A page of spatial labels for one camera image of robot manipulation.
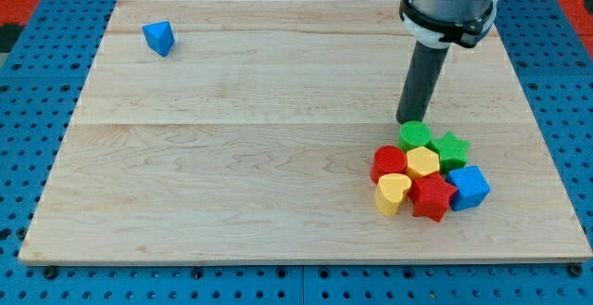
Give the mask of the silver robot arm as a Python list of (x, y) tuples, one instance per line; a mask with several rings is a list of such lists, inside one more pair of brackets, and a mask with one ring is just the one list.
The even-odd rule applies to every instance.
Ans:
[(401, 0), (405, 28), (429, 48), (475, 47), (490, 31), (498, 0)]

